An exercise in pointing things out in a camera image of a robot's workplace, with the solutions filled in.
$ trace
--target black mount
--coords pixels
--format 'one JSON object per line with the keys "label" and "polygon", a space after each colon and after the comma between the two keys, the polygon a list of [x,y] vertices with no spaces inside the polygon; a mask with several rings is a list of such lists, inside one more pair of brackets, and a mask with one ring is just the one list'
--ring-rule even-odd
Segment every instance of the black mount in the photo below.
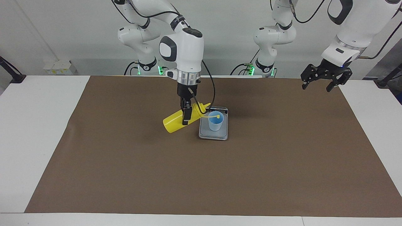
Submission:
{"label": "black mount", "polygon": [[177,83],[177,95],[180,96],[180,108],[183,112],[183,125],[189,124],[193,112],[193,107],[191,106],[191,98],[193,98],[193,95],[190,93],[189,88],[193,91],[194,96],[196,96],[198,85],[186,86]]}
{"label": "black mount", "polygon": [[309,64],[301,74],[301,80],[304,82],[302,88],[305,90],[311,82],[319,79],[332,80],[326,88],[327,92],[331,92],[335,86],[345,85],[353,74],[348,68],[351,63],[346,63],[343,67],[338,67],[327,60],[322,60],[318,67]]}
{"label": "black mount", "polygon": [[25,74],[17,74],[7,62],[0,56],[0,65],[11,75],[12,80],[10,84],[20,84],[27,77]]}
{"label": "black mount", "polygon": [[263,73],[268,73],[268,72],[274,67],[274,64],[272,64],[272,65],[270,65],[270,66],[262,65],[260,62],[258,62],[258,58],[257,58],[257,60],[255,61],[255,65],[256,65],[258,68],[260,68],[260,69],[263,71]]}
{"label": "black mount", "polygon": [[393,79],[399,72],[402,71],[402,64],[395,68],[389,75],[387,75],[383,80],[378,81],[377,84],[381,87],[387,86],[388,82]]}
{"label": "black mount", "polygon": [[150,64],[143,64],[138,60],[138,65],[144,70],[144,71],[150,71],[157,63],[158,61],[156,60],[156,58],[154,59],[154,61]]}

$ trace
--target plastic cup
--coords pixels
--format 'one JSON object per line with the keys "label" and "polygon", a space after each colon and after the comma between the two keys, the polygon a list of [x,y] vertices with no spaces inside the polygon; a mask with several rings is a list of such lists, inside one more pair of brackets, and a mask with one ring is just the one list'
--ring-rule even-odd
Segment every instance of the plastic cup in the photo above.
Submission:
{"label": "plastic cup", "polygon": [[213,117],[213,118],[208,118],[208,122],[209,122],[209,128],[212,131],[218,131],[221,129],[222,124],[224,123],[224,115],[222,113],[220,113],[219,111],[212,111],[211,113],[209,113],[209,117],[211,116],[217,116],[219,115],[219,118],[217,117]]}

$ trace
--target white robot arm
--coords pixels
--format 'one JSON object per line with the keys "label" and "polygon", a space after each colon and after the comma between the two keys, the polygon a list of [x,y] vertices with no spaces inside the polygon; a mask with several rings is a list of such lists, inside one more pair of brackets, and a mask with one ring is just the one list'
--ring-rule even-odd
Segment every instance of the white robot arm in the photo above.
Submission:
{"label": "white robot arm", "polygon": [[341,30],[323,52],[318,67],[310,64],[301,78],[306,89],[310,82],[329,79],[330,92],[344,85],[352,75],[348,66],[370,45],[374,36],[388,24],[400,7],[401,0],[333,0],[328,8],[330,19]]}
{"label": "white robot arm", "polygon": [[296,38],[296,29],[292,26],[293,14],[288,0],[276,0],[272,11],[275,26],[261,27],[254,34],[254,42],[260,47],[255,65],[263,75],[271,73],[277,50],[274,45],[291,43]]}
{"label": "white robot arm", "polygon": [[201,63],[204,55],[203,34],[192,29],[184,16],[167,0],[115,1],[127,1],[140,17],[155,18],[166,22],[174,31],[174,34],[162,37],[159,52],[163,59],[177,64],[177,68],[166,71],[166,75],[177,81],[177,94],[180,96],[183,111],[183,125],[187,125],[192,113],[191,98],[193,95],[197,95],[197,87],[200,83]]}
{"label": "white robot arm", "polygon": [[149,19],[138,15],[130,1],[115,0],[123,4],[123,14],[131,25],[119,29],[117,36],[126,46],[131,47],[138,57],[138,71],[141,75],[163,74],[152,47],[145,42],[160,37],[160,30]]}

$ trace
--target brown paper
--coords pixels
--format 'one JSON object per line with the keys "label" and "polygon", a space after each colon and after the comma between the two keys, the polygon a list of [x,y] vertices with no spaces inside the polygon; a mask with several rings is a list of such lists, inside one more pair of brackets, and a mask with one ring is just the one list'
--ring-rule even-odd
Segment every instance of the brown paper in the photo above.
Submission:
{"label": "brown paper", "polygon": [[[169,134],[167,78],[91,77],[26,213],[402,217],[402,198],[338,88],[215,79],[229,139]],[[199,85],[200,102],[212,98]]]}

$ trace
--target yellow bottle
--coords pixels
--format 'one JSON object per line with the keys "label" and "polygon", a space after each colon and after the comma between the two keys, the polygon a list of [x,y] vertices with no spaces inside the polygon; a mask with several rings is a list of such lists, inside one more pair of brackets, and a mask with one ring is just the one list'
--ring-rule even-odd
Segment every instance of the yellow bottle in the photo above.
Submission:
{"label": "yellow bottle", "polygon": [[[205,108],[208,107],[209,104],[202,104],[199,103],[201,111],[205,112]],[[191,113],[191,119],[189,121],[189,125],[197,120],[199,120],[202,116],[204,116],[204,114],[202,114],[200,112],[200,110],[198,109],[197,103],[193,103],[191,105],[193,107],[193,111]],[[182,129],[184,127],[186,127],[186,125],[183,125],[183,112],[181,110],[177,111],[176,113],[174,113],[173,115],[165,118],[163,120],[163,125],[165,126],[165,129],[169,132],[169,133],[173,133],[176,132],[179,129]]]}

